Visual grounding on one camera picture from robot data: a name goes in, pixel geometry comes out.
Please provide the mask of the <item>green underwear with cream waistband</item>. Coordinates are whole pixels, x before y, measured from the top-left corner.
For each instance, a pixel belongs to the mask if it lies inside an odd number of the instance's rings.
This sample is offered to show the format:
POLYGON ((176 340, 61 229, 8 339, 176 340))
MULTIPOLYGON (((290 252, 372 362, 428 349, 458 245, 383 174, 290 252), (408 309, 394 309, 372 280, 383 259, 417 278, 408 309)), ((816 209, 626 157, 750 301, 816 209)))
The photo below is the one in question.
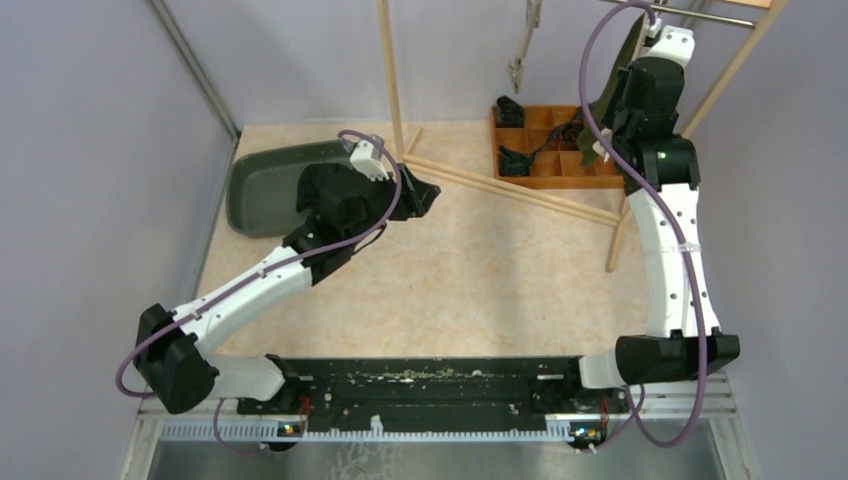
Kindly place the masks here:
MULTIPOLYGON (((610 70, 608 81, 603 89, 601 96, 590 104, 593 119, 601 128, 605 127, 604 115, 608 107, 611 105, 613 94, 618 85, 619 70, 626 67, 634 58, 637 50, 641 32, 643 29, 643 16, 640 15, 632 24, 610 70)), ((580 161, 581 168, 589 168, 596 161, 598 154, 593 149, 596 142, 596 136, 590 127, 585 126, 577 137, 577 147, 581 152, 582 158, 580 161)))

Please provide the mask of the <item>black striped garment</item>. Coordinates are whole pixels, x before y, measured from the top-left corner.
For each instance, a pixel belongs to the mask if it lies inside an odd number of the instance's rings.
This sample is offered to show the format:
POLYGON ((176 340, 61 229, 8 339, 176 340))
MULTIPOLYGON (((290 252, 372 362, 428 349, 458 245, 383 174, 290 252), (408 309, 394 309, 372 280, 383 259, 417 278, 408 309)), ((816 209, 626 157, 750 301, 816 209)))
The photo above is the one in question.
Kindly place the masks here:
POLYGON ((299 177, 295 208, 317 212, 327 220, 353 220, 363 215, 364 197, 372 190, 372 182, 351 167, 313 164, 299 177))

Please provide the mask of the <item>beige clip hanger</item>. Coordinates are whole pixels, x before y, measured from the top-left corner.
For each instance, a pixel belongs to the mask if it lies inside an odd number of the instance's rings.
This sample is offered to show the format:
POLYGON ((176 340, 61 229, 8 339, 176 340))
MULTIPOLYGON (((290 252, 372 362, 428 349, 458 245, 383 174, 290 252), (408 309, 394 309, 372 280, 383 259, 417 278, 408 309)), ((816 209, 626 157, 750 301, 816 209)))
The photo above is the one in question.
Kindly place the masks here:
POLYGON ((517 53, 507 64, 512 91, 519 94, 522 90, 526 59, 535 30, 540 26, 542 0, 527 0, 525 26, 517 48, 517 53))
POLYGON ((626 56, 623 71, 627 71, 632 63, 642 56, 652 27, 653 20, 648 14, 640 15, 631 26, 624 44, 626 56))

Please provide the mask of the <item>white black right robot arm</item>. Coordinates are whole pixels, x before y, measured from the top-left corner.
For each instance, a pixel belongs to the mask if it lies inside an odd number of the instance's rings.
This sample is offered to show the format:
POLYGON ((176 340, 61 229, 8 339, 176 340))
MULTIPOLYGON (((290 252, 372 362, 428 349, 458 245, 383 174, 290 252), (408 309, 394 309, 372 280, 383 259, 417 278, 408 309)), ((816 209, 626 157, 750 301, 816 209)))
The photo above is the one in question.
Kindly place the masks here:
POLYGON ((648 279, 645 333, 576 362, 563 385, 576 412, 590 411, 603 389, 702 380, 740 355, 710 304, 698 233, 700 171, 694 144, 675 133, 684 68, 642 57, 619 73, 605 116, 625 161, 625 198, 638 225, 648 279))

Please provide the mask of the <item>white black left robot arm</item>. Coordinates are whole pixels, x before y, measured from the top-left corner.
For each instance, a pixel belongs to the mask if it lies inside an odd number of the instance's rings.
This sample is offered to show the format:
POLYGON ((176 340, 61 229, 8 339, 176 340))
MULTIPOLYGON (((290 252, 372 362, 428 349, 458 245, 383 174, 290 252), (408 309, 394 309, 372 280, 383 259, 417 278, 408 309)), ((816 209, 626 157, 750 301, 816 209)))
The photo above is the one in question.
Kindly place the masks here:
POLYGON ((335 273, 387 222, 425 216, 440 187, 405 166, 399 173, 372 180, 342 164, 306 167, 295 207, 307 217, 268 256, 201 298, 142 313, 132 363, 168 413, 229 398, 262 401, 277 414, 297 406, 298 384, 270 357, 225 356, 217 349, 268 309, 335 273))

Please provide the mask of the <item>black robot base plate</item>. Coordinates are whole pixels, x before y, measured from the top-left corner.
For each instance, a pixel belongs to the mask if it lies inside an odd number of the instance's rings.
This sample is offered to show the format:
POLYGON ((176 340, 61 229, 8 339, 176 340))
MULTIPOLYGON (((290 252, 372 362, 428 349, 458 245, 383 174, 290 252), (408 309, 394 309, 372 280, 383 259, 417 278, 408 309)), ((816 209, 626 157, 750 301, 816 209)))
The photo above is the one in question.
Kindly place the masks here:
POLYGON ((274 413, 307 410, 318 399, 348 406, 486 405, 576 413, 618 393, 588 390, 578 380, 577 360, 563 357, 294 359, 272 356, 284 385, 271 399, 241 399, 248 411, 259 405, 274 413))

